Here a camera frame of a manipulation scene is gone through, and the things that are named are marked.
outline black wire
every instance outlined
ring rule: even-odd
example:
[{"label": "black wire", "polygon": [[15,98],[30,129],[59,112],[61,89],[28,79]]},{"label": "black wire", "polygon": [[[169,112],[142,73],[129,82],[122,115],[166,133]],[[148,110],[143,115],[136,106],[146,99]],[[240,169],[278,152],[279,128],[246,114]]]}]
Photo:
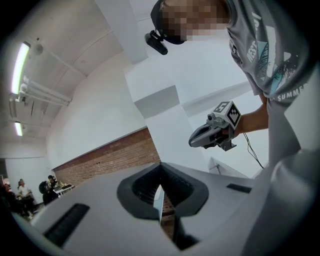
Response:
[{"label": "black wire", "polygon": [[246,142],[248,143],[247,150],[248,150],[249,154],[257,161],[257,163],[261,166],[261,168],[264,169],[264,167],[263,167],[263,166],[261,165],[261,163],[259,162],[259,159],[258,159],[255,151],[254,151],[253,148],[251,147],[250,140],[249,140],[247,134],[244,132],[243,135],[244,135],[244,137],[245,137]]}]

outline ceiling light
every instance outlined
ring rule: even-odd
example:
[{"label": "ceiling light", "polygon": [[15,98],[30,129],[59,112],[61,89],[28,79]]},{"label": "ceiling light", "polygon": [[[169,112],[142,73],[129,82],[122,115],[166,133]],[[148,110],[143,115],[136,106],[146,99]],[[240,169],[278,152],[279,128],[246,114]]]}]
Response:
[{"label": "ceiling light", "polygon": [[15,125],[16,135],[22,136],[23,134],[22,134],[21,123],[15,122],[14,125]]},{"label": "ceiling light", "polygon": [[18,56],[15,61],[14,71],[12,76],[12,85],[11,85],[11,92],[13,94],[19,94],[19,87],[20,87],[20,77],[22,73],[22,69],[24,67],[24,63],[30,49],[30,44],[27,42],[23,42],[21,44]]}]

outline red brick wall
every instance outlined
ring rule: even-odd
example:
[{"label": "red brick wall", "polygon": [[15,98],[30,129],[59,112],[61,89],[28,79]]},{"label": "red brick wall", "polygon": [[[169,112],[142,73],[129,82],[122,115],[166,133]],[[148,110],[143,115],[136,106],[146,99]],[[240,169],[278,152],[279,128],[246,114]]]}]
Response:
[{"label": "red brick wall", "polygon": [[159,163],[147,128],[95,149],[55,169],[58,181],[79,185],[92,176],[108,174],[147,163]]}]

